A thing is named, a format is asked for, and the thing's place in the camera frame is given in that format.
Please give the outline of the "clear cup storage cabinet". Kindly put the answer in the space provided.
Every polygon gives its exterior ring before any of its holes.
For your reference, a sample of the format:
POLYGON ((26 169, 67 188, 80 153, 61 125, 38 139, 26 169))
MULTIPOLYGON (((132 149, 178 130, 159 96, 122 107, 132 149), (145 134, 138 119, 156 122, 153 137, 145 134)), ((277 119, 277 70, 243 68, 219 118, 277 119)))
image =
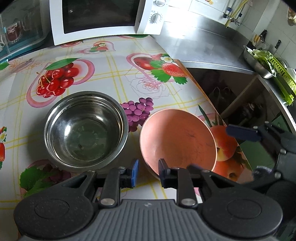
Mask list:
POLYGON ((50 30, 49 1, 1 1, 1 61, 39 47, 50 30))

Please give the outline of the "stainless steel counter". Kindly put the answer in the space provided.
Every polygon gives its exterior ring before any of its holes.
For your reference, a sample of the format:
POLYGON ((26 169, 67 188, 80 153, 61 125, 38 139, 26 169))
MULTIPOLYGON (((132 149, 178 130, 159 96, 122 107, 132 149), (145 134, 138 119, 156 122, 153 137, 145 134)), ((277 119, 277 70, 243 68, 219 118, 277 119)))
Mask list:
POLYGON ((217 97, 211 101, 227 124, 244 127, 260 125, 272 119, 272 112, 281 115, 285 125, 295 133, 291 115, 274 78, 263 78, 246 62, 244 47, 231 38, 185 25, 165 22, 155 41, 196 78, 209 95, 216 85, 225 84, 235 97, 223 104, 217 97))

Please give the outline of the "fruit print tablecloth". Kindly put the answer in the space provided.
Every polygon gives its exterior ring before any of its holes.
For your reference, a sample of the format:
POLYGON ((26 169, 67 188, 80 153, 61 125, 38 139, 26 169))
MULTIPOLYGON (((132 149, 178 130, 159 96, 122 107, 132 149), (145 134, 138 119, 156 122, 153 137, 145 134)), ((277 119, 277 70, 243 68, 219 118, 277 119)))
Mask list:
POLYGON ((142 125, 164 109, 189 112, 214 135, 208 166, 243 182, 250 166, 208 97, 151 37, 103 37, 1 62, 1 240, 17 240, 13 212, 25 197, 88 169, 139 161, 126 199, 172 199, 158 159, 141 154, 142 125))

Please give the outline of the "white microwave oven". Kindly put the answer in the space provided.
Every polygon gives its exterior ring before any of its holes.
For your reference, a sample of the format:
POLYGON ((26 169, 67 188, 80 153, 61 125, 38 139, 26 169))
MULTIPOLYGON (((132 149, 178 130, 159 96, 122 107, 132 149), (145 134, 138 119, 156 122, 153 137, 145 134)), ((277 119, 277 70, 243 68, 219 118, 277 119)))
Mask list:
POLYGON ((159 35, 167 1, 104 0, 49 2, 55 45, 115 35, 159 35))

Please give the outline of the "green dish rack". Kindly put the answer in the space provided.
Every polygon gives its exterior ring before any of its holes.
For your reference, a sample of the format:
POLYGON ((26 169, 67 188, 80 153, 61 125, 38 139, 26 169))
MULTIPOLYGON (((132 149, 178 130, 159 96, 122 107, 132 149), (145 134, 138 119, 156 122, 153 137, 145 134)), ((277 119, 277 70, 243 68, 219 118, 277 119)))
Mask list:
POLYGON ((288 105, 295 101, 295 81, 288 71, 272 54, 267 57, 271 65, 271 70, 276 74, 275 78, 280 82, 280 90, 284 95, 284 100, 288 105))

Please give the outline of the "pink plastic bowl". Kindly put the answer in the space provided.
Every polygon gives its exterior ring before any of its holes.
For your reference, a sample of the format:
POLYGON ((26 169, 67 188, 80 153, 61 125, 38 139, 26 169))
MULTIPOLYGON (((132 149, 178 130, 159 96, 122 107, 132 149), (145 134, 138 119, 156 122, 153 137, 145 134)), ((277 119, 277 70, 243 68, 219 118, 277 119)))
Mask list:
POLYGON ((208 126, 197 116, 180 109, 163 109, 144 122, 139 144, 147 169, 159 178, 160 159, 168 167, 194 164, 214 170, 217 145, 208 126))

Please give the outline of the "stainless steel bowl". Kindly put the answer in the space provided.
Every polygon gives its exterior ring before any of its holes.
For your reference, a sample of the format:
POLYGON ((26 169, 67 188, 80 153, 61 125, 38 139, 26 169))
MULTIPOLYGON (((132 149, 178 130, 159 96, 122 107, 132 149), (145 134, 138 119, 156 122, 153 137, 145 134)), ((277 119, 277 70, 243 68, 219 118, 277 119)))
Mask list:
POLYGON ((44 143, 52 163, 66 171, 99 170, 124 149, 128 120, 123 107, 97 91, 64 97, 49 110, 44 143))

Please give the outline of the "steel tray with greens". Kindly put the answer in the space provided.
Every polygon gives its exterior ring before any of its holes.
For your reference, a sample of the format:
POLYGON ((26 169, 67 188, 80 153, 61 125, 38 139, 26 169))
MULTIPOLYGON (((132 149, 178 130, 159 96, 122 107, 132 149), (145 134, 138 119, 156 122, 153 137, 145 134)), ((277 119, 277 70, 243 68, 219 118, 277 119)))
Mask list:
POLYGON ((259 61, 257 61, 252 55, 252 50, 246 45, 243 46, 243 58, 244 60, 254 69, 254 71, 259 74, 262 78, 270 79, 276 77, 275 73, 271 73, 270 70, 265 68, 259 61))

